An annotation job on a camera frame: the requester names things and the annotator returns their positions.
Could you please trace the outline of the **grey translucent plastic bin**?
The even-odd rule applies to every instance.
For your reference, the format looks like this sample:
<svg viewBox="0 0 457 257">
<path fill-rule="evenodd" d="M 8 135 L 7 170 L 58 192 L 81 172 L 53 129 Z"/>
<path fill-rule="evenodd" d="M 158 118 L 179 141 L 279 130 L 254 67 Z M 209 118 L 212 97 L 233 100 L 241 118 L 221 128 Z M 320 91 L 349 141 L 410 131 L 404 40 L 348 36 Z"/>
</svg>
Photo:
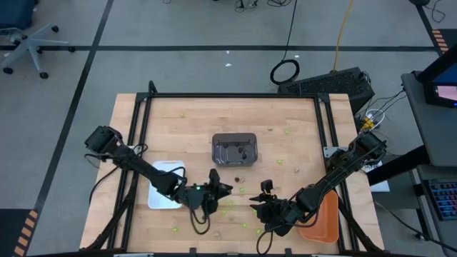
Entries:
<svg viewBox="0 0 457 257">
<path fill-rule="evenodd" d="M 238 148 L 243 147 L 247 153 L 247 159 L 242 159 L 242 153 Z M 212 137 L 212 160 L 217 166 L 238 167 L 252 166 L 258 160 L 257 138 L 254 133 L 216 133 Z"/>
</svg>

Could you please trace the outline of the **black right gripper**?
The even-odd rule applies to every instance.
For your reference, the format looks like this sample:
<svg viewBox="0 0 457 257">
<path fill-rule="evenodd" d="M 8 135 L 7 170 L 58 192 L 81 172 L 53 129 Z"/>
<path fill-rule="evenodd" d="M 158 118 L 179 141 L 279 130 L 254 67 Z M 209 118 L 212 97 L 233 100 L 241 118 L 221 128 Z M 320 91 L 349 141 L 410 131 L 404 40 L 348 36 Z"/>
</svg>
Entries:
<svg viewBox="0 0 457 257">
<path fill-rule="evenodd" d="M 285 236 L 293 227 L 292 223 L 296 221 L 296 202 L 289 199 L 280 199 L 274 193 L 273 181 L 265 180 L 261 182 L 261 194 L 250 198 L 250 201 L 261 201 L 260 203 L 251 204 L 252 208 L 261 208 L 261 222 L 271 229 L 278 236 Z"/>
</svg>

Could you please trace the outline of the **backlit computer keyboard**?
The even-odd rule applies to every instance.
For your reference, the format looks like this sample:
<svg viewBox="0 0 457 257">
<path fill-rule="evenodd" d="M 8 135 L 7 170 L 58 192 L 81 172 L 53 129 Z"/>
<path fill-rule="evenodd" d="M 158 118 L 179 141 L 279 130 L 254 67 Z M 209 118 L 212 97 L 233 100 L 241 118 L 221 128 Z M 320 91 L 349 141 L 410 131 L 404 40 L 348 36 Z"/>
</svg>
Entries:
<svg viewBox="0 0 457 257">
<path fill-rule="evenodd" d="M 457 178 L 425 180 L 424 184 L 438 218 L 457 220 Z"/>
</svg>

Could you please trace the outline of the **white plastic bin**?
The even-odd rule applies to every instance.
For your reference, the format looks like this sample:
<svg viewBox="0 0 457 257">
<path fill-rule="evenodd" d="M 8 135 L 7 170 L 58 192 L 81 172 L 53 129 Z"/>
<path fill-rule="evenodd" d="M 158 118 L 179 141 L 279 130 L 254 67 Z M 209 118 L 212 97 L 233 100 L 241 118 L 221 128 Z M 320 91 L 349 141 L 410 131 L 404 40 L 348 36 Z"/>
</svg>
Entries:
<svg viewBox="0 0 457 257">
<path fill-rule="evenodd" d="M 171 171 L 185 177 L 183 161 L 155 161 L 152 166 L 161 171 Z M 169 200 L 161 195 L 152 184 L 149 184 L 148 207 L 152 210 L 170 210 L 182 207 L 181 203 Z"/>
</svg>

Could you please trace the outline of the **black computer monitor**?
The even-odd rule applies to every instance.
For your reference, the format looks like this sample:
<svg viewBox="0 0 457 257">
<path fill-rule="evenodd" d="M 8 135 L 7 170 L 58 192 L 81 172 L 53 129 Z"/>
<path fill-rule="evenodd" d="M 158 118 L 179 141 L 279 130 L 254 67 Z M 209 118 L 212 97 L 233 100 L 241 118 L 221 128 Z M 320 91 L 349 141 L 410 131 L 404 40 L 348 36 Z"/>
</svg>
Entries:
<svg viewBox="0 0 457 257">
<path fill-rule="evenodd" d="M 457 44 L 416 75 L 430 105 L 457 108 Z"/>
</svg>

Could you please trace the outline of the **grey office chair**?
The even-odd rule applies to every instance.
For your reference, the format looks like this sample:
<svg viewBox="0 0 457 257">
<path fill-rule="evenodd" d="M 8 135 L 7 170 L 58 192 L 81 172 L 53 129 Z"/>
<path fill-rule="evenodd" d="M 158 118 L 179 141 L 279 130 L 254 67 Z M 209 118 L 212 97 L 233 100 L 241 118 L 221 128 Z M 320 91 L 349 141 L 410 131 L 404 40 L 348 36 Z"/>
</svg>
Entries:
<svg viewBox="0 0 457 257">
<path fill-rule="evenodd" d="M 49 74 L 41 68 L 39 54 L 43 46 L 63 46 L 67 51 L 74 53 L 75 46 L 70 46 L 68 41 L 44 39 L 48 31 L 57 34 L 60 28 L 55 24 L 47 24 L 32 34 L 24 31 L 32 24 L 34 8 L 39 0 L 0 0 L 0 36 L 7 36 L 15 49 L 0 63 L 0 69 L 5 74 L 13 74 L 14 70 L 9 64 L 29 53 L 41 79 L 48 79 Z"/>
</svg>

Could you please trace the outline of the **black desk leg beam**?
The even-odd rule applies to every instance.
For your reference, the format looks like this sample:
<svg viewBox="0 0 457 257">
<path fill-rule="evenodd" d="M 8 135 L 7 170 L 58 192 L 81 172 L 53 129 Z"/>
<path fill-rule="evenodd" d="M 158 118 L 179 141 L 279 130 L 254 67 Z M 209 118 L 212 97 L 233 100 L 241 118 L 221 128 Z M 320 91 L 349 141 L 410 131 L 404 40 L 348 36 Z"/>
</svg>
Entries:
<svg viewBox="0 0 457 257">
<path fill-rule="evenodd" d="M 398 158 L 367 173 L 370 186 L 387 181 L 399 174 L 415 169 L 419 165 L 429 164 L 430 158 L 425 146 L 419 146 Z"/>
</svg>

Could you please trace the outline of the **white and yellow power strip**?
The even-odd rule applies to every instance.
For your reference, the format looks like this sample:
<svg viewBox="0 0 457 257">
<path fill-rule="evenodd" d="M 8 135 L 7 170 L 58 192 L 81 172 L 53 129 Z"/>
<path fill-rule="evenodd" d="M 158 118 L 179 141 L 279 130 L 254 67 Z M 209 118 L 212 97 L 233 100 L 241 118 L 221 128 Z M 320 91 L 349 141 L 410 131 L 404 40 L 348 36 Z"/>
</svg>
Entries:
<svg viewBox="0 0 457 257">
<path fill-rule="evenodd" d="M 386 115 L 381 109 L 369 109 L 361 119 L 360 131 L 372 131 L 379 127 Z"/>
</svg>

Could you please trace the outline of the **orange plastic bin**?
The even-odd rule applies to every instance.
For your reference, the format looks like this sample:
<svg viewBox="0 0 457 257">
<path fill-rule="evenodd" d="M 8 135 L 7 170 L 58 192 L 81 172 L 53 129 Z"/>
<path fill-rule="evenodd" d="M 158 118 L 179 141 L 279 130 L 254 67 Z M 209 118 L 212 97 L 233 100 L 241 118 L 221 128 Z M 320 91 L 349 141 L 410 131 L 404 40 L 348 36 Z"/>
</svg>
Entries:
<svg viewBox="0 0 457 257">
<path fill-rule="evenodd" d="M 320 205 L 318 215 L 303 223 L 299 228 L 301 236 L 319 243 L 335 243 L 339 238 L 338 195 L 335 191 L 327 193 Z"/>
</svg>

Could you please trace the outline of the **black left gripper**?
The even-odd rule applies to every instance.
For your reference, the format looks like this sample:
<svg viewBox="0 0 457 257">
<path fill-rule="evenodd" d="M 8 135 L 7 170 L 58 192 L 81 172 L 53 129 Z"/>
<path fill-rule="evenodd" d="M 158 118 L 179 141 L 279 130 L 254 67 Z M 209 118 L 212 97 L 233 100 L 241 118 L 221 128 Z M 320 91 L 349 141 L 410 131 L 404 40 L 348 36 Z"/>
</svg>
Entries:
<svg viewBox="0 0 457 257">
<path fill-rule="evenodd" d="M 231 195 L 232 189 L 233 186 L 220 182 L 220 176 L 213 168 L 209 172 L 208 183 L 200 186 L 180 186 L 178 201 L 191 211 L 201 207 L 204 214 L 212 214 L 219 206 L 219 199 Z"/>
</svg>

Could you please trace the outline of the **grey desk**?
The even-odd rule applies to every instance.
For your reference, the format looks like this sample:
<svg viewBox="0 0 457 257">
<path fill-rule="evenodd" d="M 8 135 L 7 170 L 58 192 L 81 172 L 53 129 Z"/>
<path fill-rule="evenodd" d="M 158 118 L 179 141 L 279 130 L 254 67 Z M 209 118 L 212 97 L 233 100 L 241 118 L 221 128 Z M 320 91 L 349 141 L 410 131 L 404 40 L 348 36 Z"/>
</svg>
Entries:
<svg viewBox="0 0 457 257">
<path fill-rule="evenodd" d="M 457 218 L 444 221 L 438 217 L 426 185 L 427 181 L 457 183 L 457 109 L 427 104 L 423 85 L 414 74 L 403 74 L 401 80 L 430 159 L 429 164 L 420 165 L 416 170 L 424 188 L 432 227 L 441 243 L 457 249 Z"/>
</svg>

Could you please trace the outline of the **white paper sheet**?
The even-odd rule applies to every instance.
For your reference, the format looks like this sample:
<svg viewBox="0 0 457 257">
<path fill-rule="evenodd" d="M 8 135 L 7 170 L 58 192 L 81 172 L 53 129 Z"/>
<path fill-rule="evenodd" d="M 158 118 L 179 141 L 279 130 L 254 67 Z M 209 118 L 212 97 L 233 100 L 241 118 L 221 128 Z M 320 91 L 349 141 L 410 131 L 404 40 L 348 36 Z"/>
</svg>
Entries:
<svg viewBox="0 0 457 257">
<path fill-rule="evenodd" d="M 371 172 L 375 168 L 378 168 L 379 166 L 382 166 L 382 165 L 383 165 L 382 161 L 379 161 L 377 164 L 374 164 L 372 166 L 366 165 L 366 166 L 363 167 L 363 171 L 366 174 L 368 174 L 369 172 Z M 383 181 L 383 182 L 377 183 L 375 185 L 372 185 L 372 186 L 370 186 L 370 189 L 371 189 L 372 193 L 387 193 L 387 192 L 390 191 L 390 187 L 389 187 L 387 181 Z"/>
</svg>

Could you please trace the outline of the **black computer tower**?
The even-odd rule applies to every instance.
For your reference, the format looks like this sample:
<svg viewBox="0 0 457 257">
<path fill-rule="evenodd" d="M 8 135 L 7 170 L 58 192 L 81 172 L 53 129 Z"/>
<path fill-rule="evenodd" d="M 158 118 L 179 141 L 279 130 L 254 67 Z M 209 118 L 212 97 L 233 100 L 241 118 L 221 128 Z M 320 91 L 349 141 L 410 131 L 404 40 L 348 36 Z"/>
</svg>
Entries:
<svg viewBox="0 0 457 257">
<path fill-rule="evenodd" d="M 294 81 L 278 87 L 279 94 L 347 94 L 352 113 L 358 112 L 374 96 L 369 75 L 359 67 Z"/>
</svg>

